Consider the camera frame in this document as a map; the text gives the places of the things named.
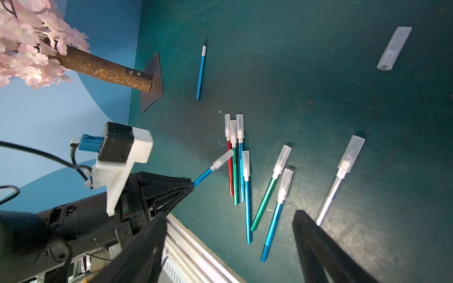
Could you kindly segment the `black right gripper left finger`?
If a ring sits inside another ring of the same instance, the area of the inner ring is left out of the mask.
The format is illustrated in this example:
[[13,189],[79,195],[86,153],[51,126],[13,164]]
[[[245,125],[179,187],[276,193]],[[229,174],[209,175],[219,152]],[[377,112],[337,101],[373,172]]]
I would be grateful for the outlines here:
[[135,236],[113,261],[91,279],[91,282],[158,282],[168,227],[166,217],[165,212],[159,212],[145,226],[140,229],[133,228]]

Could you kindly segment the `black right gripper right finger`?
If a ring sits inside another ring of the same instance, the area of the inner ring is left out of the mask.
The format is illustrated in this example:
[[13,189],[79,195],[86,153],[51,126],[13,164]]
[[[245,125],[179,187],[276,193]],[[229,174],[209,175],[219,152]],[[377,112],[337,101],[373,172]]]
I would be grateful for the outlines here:
[[358,265],[303,210],[292,222],[300,265],[306,283],[375,283],[377,280]]

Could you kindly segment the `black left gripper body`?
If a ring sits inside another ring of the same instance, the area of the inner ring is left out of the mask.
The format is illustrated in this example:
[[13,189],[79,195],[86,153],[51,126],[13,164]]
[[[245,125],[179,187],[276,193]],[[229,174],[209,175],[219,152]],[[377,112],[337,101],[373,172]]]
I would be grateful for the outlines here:
[[158,213],[168,215],[193,190],[194,184],[188,178],[131,174],[114,210],[120,246],[126,247]]

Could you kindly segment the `blue carving knife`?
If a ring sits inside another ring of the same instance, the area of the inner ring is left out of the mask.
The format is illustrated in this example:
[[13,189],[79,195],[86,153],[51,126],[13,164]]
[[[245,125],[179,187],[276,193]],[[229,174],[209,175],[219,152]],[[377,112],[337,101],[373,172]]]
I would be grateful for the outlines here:
[[233,151],[232,149],[228,150],[225,152],[220,158],[218,158],[212,166],[205,171],[199,178],[197,178],[194,182],[193,185],[197,187],[204,179],[206,179],[213,171],[219,169],[221,166],[223,166],[227,161],[229,161],[233,156]]
[[197,94],[196,94],[196,99],[199,100],[201,97],[201,87],[202,87],[202,78],[204,74],[204,65],[205,65],[205,57],[206,57],[206,51],[207,51],[207,43],[208,43],[208,38],[205,39],[205,42],[202,46],[202,54],[201,54],[201,64],[200,64],[200,69],[199,69],[199,76],[198,76],[198,83],[197,83]]

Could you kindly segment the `translucent white knife cap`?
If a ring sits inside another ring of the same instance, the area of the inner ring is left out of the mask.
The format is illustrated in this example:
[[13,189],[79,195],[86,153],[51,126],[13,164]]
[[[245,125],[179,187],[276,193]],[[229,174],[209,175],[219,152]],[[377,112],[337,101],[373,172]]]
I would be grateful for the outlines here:
[[400,52],[402,51],[412,27],[398,27],[389,41],[381,59],[377,64],[377,69],[389,71],[393,68]]

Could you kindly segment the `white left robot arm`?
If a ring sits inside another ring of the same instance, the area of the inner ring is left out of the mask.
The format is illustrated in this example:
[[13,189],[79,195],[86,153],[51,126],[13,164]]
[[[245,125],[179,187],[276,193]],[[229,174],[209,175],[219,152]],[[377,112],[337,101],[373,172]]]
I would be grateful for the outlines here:
[[162,270],[167,215],[194,189],[188,178],[139,172],[129,176],[113,216],[107,195],[42,211],[1,212],[1,281],[20,283],[50,272],[67,281],[71,261],[114,244],[120,254],[94,277],[97,283],[155,283]]

